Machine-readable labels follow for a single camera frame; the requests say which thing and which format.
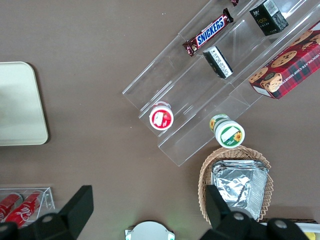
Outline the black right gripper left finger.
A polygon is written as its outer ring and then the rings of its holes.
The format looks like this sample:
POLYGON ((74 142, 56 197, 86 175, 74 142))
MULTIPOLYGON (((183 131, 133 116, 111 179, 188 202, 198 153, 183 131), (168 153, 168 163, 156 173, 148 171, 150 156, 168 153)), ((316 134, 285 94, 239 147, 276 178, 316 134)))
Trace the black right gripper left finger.
POLYGON ((58 213, 48 213, 30 225, 0 224, 2 240, 76 240, 94 211, 93 187, 83 185, 58 213))

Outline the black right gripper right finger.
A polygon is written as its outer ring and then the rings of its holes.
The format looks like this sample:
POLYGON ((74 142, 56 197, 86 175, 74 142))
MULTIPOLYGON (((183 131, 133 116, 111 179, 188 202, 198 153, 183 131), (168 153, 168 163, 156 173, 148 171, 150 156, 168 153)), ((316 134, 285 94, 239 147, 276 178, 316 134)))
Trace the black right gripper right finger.
POLYGON ((240 211, 231 211, 214 185, 205 191, 206 210, 211 224, 206 240, 307 240, 291 220, 271 218, 262 225, 240 211))

